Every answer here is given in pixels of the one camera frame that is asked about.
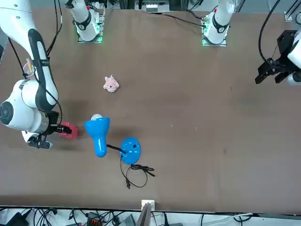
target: lamp base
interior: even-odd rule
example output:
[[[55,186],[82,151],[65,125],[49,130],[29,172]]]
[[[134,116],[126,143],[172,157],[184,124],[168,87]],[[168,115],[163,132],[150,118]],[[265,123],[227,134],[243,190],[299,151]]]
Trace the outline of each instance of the lamp base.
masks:
[[[133,137],[126,138],[122,142],[120,148],[126,152],[126,154],[120,153],[121,159],[124,163],[128,165],[132,165],[139,160],[141,155],[141,146],[136,138]]]

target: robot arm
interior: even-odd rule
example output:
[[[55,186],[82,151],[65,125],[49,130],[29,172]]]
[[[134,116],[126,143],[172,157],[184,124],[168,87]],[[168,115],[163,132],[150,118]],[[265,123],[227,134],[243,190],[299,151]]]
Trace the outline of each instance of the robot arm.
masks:
[[[216,10],[209,14],[210,24],[204,36],[211,43],[220,44],[225,39],[234,10],[233,0],[219,0]]]
[[[50,143],[42,141],[41,135],[46,136],[62,128],[60,125],[52,126],[58,119],[58,113],[52,111],[58,93],[44,41],[32,19],[29,0],[0,0],[0,27],[28,52],[38,79],[19,80],[14,85],[9,98],[0,105],[0,121],[9,128],[22,130],[29,145],[50,148]]]
[[[64,0],[66,8],[70,9],[78,34],[84,41],[93,40],[100,30],[96,28],[99,14],[87,9],[85,0]]]
[[[29,1],[0,0],[0,27],[8,37],[19,43],[28,52],[37,70],[36,76],[39,82],[26,80],[26,83],[23,84],[22,99],[24,103],[30,108],[50,112],[56,104],[58,93],[51,74],[44,41],[32,19]]]
[[[256,84],[261,83],[266,77],[275,75],[275,82],[280,83],[287,78],[290,85],[301,85],[301,30],[283,31],[277,43],[280,57],[276,60],[267,59],[258,68]]]

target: floor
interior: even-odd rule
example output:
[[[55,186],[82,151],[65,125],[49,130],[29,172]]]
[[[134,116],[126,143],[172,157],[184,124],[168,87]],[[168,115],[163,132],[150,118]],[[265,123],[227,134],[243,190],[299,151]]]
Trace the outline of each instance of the floor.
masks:
[[[0,212],[0,223],[6,224],[17,212],[24,213],[27,211],[25,209],[9,209],[9,210],[3,210]],[[29,222],[29,226],[33,226],[33,216],[34,212],[36,210],[32,210],[29,215],[27,216],[26,220]],[[84,213],[89,213],[90,210],[83,210]],[[105,213],[106,211],[98,211],[98,213],[101,215]],[[57,214],[49,214],[48,220],[53,226],[70,226],[75,225],[74,219],[69,219],[71,210],[58,210]],[[130,214],[133,215],[134,221],[137,222],[140,212],[124,212],[121,213],[119,216],[119,221],[121,222],[121,226],[125,226],[125,224],[122,224],[122,221],[125,220]],[[151,217],[150,219],[150,226],[161,226],[164,225],[164,214],[162,212],[153,212],[153,215],[155,217]],[[35,222],[37,225],[37,221],[39,220],[41,214],[37,212],[35,217]],[[105,221],[108,221],[111,219],[110,215],[107,215],[105,217]],[[177,224],[182,223],[183,226],[201,226],[201,218],[202,214],[198,213],[166,213],[168,223],[171,224]],[[77,223],[82,223],[84,225],[87,222],[87,218],[82,214],[79,210],[75,210],[74,217]],[[239,226],[240,223],[236,222],[233,218],[229,218],[228,220],[224,221],[223,223],[220,222],[220,220],[227,218],[228,215],[210,215],[210,213],[205,214],[203,217],[203,223],[202,226],[208,226],[208,225],[227,225],[227,226]],[[299,226],[300,220],[297,219],[280,219],[280,218],[261,218],[261,217],[252,217],[250,220],[243,222],[244,226]]]

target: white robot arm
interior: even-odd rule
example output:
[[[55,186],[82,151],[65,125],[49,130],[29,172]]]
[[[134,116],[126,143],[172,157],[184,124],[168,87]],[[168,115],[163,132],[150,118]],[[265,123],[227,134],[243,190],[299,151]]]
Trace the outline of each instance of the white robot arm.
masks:
[[[97,13],[87,9],[84,0],[64,0],[66,8],[70,9],[78,34],[84,41],[91,41],[100,30],[96,28]]]
[[[295,34],[291,52],[287,58],[298,67],[298,69],[287,77],[290,85],[301,85],[301,30]]]
[[[59,115],[52,111],[58,93],[44,41],[32,19],[29,0],[0,0],[0,28],[28,52],[37,78],[37,81],[19,80],[14,85],[9,98],[0,105],[0,121],[9,128],[22,130],[25,141],[31,146],[50,148],[49,142],[40,140],[41,135],[62,132],[65,127],[57,125]]]
[[[234,13],[233,0],[219,0],[216,11],[209,14],[210,24],[204,36],[213,44],[220,44],[227,34],[230,19]]]

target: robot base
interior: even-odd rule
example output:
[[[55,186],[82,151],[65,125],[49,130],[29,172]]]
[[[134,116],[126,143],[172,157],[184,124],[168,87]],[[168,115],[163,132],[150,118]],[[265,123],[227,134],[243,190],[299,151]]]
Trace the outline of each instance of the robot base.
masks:
[[[103,13],[95,12],[95,29],[99,31],[99,34],[91,41],[84,41],[82,38],[78,35],[78,43],[102,43],[103,41],[103,26],[104,26],[104,16],[105,16],[105,10]]]
[[[210,24],[210,18],[208,15],[201,20],[201,24],[206,27],[202,27],[202,46],[227,46],[227,33],[225,35],[225,39],[220,44],[211,43],[207,37],[205,37],[205,33],[207,32],[208,26]]]

